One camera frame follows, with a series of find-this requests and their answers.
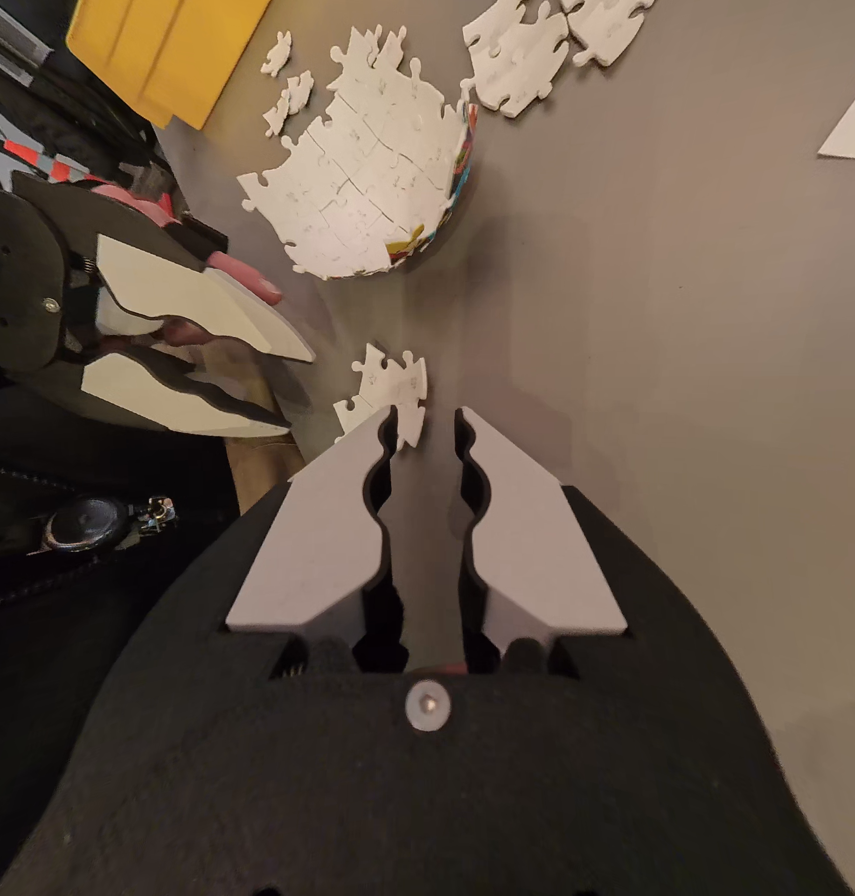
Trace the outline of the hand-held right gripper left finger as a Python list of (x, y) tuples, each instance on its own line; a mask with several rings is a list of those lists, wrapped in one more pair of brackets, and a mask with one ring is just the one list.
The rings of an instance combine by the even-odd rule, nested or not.
[(379, 512), (397, 438), (397, 411), (386, 406), (289, 480), (225, 620), (231, 632), (366, 635), (366, 594), (390, 573)]

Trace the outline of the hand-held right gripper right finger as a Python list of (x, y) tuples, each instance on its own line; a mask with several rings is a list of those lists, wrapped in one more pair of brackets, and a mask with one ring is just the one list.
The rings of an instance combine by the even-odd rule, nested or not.
[(620, 635), (627, 622), (562, 483), (473, 409), (455, 415), (462, 494), (475, 518), (463, 556), (488, 639)]

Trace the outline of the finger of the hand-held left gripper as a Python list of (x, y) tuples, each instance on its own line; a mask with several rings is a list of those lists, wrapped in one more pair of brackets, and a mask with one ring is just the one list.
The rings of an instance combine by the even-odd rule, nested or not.
[(177, 433), (273, 437), (290, 431), (278, 412), (234, 397), (192, 364), (146, 347), (111, 351), (86, 364), (82, 391)]
[(97, 269), (117, 305), (133, 316), (179, 318), (263, 354), (315, 361), (311, 347), (275, 307), (220, 270), (197, 272), (102, 234)]

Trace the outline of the white puzzle piece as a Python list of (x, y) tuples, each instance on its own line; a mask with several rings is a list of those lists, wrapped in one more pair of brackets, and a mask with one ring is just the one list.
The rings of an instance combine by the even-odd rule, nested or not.
[(260, 72), (272, 78), (278, 76), (281, 69), (287, 64), (291, 55), (292, 34), (288, 31), (280, 31), (276, 36), (276, 42), (266, 55), (261, 65)]
[(372, 408), (380, 409), (394, 402), (390, 394), (402, 368), (377, 346), (366, 343), (364, 359), (353, 361), (351, 369), (361, 375), (358, 395)]
[(277, 103), (263, 114), (267, 123), (265, 137), (278, 136), (287, 118), (298, 114), (308, 105), (313, 86), (314, 79), (309, 70), (287, 80), (287, 85), (282, 90)]
[(417, 447), (424, 426), (428, 378), (424, 358), (415, 359), (411, 350), (402, 353), (402, 364), (387, 363), (389, 404), (397, 409), (397, 450)]
[(333, 404), (333, 409), (340, 421), (343, 434), (334, 439), (338, 443), (341, 439), (372, 417), (377, 409), (373, 407), (362, 395), (357, 394), (349, 399), (340, 400)]

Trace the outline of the partly built white puzzle ball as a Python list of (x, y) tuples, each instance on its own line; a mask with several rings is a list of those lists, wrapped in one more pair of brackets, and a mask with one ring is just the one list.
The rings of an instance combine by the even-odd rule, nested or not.
[(407, 29), (351, 28), (331, 102), (278, 167), (238, 175), (242, 208), (262, 216), (295, 273), (342, 280), (388, 273), (424, 251), (452, 215), (470, 169), (478, 109), (401, 68)]

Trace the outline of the large joined puzzle segment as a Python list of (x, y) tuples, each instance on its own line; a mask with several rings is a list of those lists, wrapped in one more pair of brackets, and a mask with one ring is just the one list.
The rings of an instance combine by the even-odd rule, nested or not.
[(552, 14), (543, 1), (532, 23), (526, 6), (496, 1), (462, 27), (473, 73), (462, 80), (462, 97), (475, 92), (480, 104), (516, 118), (535, 100), (545, 99), (567, 60), (569, 26), (564, 13)]

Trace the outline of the person's left hand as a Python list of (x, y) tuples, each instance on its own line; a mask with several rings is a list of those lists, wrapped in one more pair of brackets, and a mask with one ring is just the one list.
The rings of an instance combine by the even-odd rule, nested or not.
[(176, 215), (168, 194), (162, 194), (153, 201), (115, 184), (100, 183), (90, 190), (95, 195), (108, 197), (140, 211), (204, 267), (229, 275), (267, 305), (274, 307), (281, 300), (279, 288), (265, 275), (229, 254), (228, 237), (202, 223), (188, 211)]

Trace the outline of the beige trousers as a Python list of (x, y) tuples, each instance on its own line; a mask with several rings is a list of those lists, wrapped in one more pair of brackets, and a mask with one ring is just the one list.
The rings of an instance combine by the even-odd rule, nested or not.
[[(243, 387), (243, 397), (271, 411), (278, 401), (260, 357), (248, 347), (219, 347), (216, 359), (224, 375)], [(257, 438), (225, 438), (225, 449), (240, 514), (249, 511), (273, 487), (283, 485), (306, 463), (292, 434)]]

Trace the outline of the red striped object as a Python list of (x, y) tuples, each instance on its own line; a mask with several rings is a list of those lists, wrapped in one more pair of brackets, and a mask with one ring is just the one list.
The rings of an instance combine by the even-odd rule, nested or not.
[(3, 140), (1, 150), (13, 160), (19, 161), (45, 176), (51, 183), (71, 183), (96, 181), (97, 178), (82, 168), (52, 158), (12, 140)]

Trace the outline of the metal badge clip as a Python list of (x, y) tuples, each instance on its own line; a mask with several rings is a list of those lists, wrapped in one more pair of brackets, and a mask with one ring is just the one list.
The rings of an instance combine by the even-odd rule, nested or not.
[(133, 527), (140, 537), (157, 535), (166, 531), (177, 520), (175, 504), (169, 497), (154, 496), (148, 499), (134, 516)]

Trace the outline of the black round badge reel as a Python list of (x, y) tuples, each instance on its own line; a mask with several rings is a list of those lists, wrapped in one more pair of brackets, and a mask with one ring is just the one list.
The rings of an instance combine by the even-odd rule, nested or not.
[(51, 514), (41, 546), (62, 554), (98, 551), (118, 545), (129, 530), (127, 504), (109, 497), (78, 497)]

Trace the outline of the yellow box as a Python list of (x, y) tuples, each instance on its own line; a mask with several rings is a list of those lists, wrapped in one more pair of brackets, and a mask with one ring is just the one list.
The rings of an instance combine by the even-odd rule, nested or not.
[(65, 43), (135, 113), (203, 129), (268, 1), (80, 1)]

